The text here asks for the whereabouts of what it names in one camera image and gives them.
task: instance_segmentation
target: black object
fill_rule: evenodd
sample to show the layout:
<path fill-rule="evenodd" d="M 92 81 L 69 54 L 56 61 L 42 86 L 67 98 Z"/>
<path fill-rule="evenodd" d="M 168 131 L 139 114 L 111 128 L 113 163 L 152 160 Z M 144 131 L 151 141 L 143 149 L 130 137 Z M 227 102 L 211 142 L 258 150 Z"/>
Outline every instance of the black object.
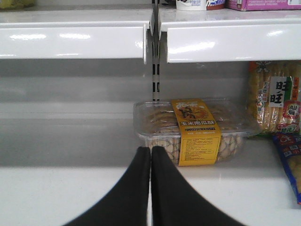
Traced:
<path fill-rule="evenodd" d="M 199 195 L 159 146 L 152 149 L 151 196 L 154 226 L 242 226 Z"/>
<path fill-rule="evenodd" d="M 65 226 L 146 226 L 151 152 L 139 147 L 117 184 L 93 207 Z"/>
<path fill-rule="evenodd" d="M 175 1 L 176 0 L 165 0 L 165 2 L 167 2 L 167 3 L 162 3 L 162 5 L 172 5 L 172 6 L 175 6 Z"/>

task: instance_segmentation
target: blue snack bag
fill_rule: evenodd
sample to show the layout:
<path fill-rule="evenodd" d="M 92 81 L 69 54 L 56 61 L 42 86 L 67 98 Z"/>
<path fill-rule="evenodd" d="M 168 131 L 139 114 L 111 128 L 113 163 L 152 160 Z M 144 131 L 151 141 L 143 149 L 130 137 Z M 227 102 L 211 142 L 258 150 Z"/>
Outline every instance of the blue snack bag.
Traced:
<path fill-rule="evenodd" d="M 301 136 L 277 133 L 273 141 L 297 202 L 301 204 Z"/>

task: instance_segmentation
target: product packaging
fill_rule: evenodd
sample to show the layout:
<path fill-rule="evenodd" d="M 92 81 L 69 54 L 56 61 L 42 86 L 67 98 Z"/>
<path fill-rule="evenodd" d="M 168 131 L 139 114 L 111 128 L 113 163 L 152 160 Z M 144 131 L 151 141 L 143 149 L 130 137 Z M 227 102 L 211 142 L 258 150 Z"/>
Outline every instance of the product packaging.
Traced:
<path fill-rule="evenodd" d="M 36 4 L 36 0 L 22 0 L 22 1 L 25 8 L 32 7 Z"/>
<path fill-rule="evenodd" d="M 246 137 L 260 132 L 255 119 L 228 99 L 136 103 L 134 129 L 146 146 L 164 147 L 180 166 L 229 159 L 242 149 Z"/>
<path fill-rule="evenodd" d="M 301 204 L 301 136 L 277 133 L 273 141 L 297 202 Z"/>
<path fill-rule="evenodd" d="M 176 4 L 177 10 L 204 11 L 225 7 L 225 0 L 165 0 L 169 5 Z"/>
<path fill-rule="evenodd" d="M 240 11 L 301 9 L 300 0 L 227 0 L 226 7 Z"/>
<path fill-rule="evenodd" d="M 300 61 L 250 62 L 247 109 L 262 136 L 300 132 Z"/>
<path fill-rule="evenodd" d="M 22 9 L 22 0 L 0 0 L 0 10 Z"/>

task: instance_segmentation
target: clear plastic box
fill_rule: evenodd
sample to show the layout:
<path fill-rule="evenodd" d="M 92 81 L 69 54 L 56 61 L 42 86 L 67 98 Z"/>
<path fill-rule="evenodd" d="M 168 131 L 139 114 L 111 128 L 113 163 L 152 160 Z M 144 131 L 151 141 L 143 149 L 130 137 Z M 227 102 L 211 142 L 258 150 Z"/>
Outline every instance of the clear plastic box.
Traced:
<path fill-rule="evenodd" d="M 234 156 L 245 138 L 260 133 L 255 119 L 228 99 L 203 99 L 222 131 L 216 161 Z M 139 102 L 134 105 L 134 130 L 149 148 L 162 146 L 174 164 L 179 163 L 181 133 L 170 101 Z"/>
<path fill-rule="evenodd" d="M 0 0 L 0 10 L 22 9 L 24 4 L 22 0 Z"/>
<path fill-rule="evenodd" d="M 22 0 L 24 7 L 31 7 L 31 6 L 35 6 L 36 4 L 36 0 Z"/>

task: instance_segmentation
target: shelf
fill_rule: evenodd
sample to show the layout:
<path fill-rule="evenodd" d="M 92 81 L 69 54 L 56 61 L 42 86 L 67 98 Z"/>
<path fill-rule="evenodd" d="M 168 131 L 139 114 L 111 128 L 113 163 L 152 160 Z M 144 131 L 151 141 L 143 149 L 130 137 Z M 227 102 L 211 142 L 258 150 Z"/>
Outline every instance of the shelf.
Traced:
<path fill-rule="evenodd" d="M 94 205 L 140 145 L 132 124 L 132 119 L 2 119 L 1 225 L 61 226 Z"/>
<path fill-rule="evenodd" d="M 0 59 L 143 58 L 153 5 L 36 6 L 0 14 Z"/>
<path fill-rule="evenodd" d="M 132 123 L 2 119 L 0 222 L 60 226 L 86 211 L 114 186 L 141 145 Z M 271 141 L 248 140 L 229 161 L 178 169 L 213 205 L 248 226 L 301 220 Z"/>
<path fill-rule="evenodd" d="M 299 225 L 301 205 L 269 140 L 248 140 L 233 159 L 178 168 L 209 202 L 248 226 Z"/>
<path fill-rule="evenodd" d="M 300 60 L 301 11 L 159 8 L 159 34 L 167 32 L 167 62 Z"/>

